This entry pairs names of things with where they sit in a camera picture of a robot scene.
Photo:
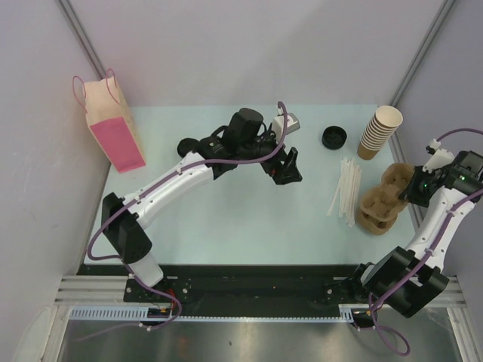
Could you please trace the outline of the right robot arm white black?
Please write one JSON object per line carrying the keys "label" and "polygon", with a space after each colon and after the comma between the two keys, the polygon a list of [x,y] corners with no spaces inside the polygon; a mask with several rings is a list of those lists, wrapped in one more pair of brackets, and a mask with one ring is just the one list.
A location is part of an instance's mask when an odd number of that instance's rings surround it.
{"label": "right robot arm white black", "polygon": [[348,283],[349,296],[367,302],[371,314],[387,304],[406,318],[441,294],[445,255],[463,219],[482,196],[482,156],[461,151],[443,159],[434,152],[416,167],[399,199],[427,209],[406,247],[396,247],[363,276]]}

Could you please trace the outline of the brown cardboard cup carrier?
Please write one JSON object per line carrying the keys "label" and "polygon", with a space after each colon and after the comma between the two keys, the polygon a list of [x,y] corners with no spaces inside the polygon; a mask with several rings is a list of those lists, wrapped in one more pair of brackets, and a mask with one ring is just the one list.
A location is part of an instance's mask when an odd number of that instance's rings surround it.
{"label": "brown cardboard cup carrier", "polygon": [[380,184],[361,197],[355,221],[373,235],[388,232],[408,205],[399,195],[408,187],[415,167],[406,163],[390,165],[381,176]]}

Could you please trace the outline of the black plastic cup lid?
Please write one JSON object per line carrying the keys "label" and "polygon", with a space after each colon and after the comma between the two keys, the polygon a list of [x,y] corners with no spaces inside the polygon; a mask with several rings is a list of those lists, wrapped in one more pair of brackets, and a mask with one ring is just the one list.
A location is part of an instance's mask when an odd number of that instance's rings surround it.
{"label": "black plastic cup lid", "polygon": [[177,145],[177,154],[184,158],[188,153],[196,151],[198,140],[193,138],[184,138]]}

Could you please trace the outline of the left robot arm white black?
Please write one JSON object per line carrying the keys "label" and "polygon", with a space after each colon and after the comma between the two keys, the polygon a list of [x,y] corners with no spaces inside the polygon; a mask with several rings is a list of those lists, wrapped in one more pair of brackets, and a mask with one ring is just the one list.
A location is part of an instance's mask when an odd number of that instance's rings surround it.
{"label": "left robot arm white black", "polygon": [[278,108],[271,124],[256,110],[241,108],[227,125],[200,140],[186,138],[177,146],[180,161],[144,188],[103,199],[102,233],[120,260],[141,280],[140,292],[150,301],[167,292],[164,273],[151,254],[146,234],[155,218],[171,203],[243,164],[260,164],[278,186],[298,183],[298,151],[285,149],[285,137],[300,129],[298,118]]}

